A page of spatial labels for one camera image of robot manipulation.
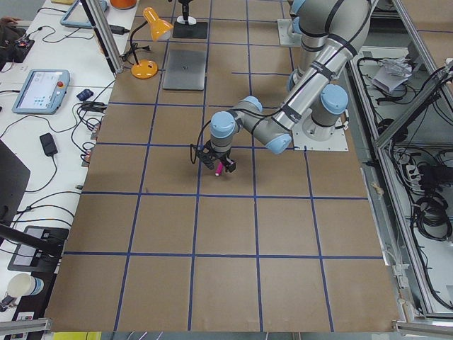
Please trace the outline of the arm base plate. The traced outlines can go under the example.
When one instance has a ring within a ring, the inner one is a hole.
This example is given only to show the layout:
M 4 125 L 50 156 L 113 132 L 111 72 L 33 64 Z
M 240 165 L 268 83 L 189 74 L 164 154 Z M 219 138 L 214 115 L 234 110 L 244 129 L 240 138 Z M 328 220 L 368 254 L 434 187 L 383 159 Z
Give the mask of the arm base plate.
M 277 19 L 278 38 L 280 46 L 299 47 L 301 35 L 293 31 L 292 19 Z
M 348 152 L 345 129 L 340 118 L 332 127 L 319 127 L 311 116 L 292 129 L 293 145 L 299 151 Z

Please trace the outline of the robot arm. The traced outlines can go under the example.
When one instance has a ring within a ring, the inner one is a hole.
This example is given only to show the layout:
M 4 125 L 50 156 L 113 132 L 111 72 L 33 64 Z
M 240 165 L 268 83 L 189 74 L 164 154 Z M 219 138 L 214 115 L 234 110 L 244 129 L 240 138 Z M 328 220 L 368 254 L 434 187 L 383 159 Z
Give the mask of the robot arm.
M 327 140 L 348 104 L 343 88 L 332 81 L 363 46 L 373 9 L 371 1 L 292 1 L 292 30 L 301 35 L 301 52 L 287 82 L 287 97 L 268 115 L 254 96 L 215 113 L 205 125 L 210 139 L 203 146 L 190 147 L 191 162 L 201 161 L 208 169 L 219 162 L 225 171 L 233 172 L 236 162 L 231 158 L 231 145 L 241 130 L 273 154 L 280 154 L 292 141 L 293 127 L 309 109 L 312 112 L 305 121 L 314 131 L 308 137 Z

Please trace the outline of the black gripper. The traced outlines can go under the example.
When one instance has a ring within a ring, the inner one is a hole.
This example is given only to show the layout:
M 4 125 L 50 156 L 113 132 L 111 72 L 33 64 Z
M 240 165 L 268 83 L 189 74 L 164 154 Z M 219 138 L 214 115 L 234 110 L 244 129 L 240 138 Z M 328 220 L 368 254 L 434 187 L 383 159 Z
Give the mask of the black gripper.
M 215 151 L 210 141 L 206 142 L 201 149 L 198 149 L 194 144 L 191 144 L 190 147 L 190 161 L 192 164 L 195 164 L 198 157 L 209 170 L 214 170 L 216 160 L 223 164 L 225 172 L 232 173 L 236 170 L 236 162 L 230 158 L 230 149 L 225 152 Z
M 190 10 L 189 3 L 191 1 L 192 0 L 178 0 L 178 3 L 181 5 L 183 16 L 189 16 L 189 10 Z

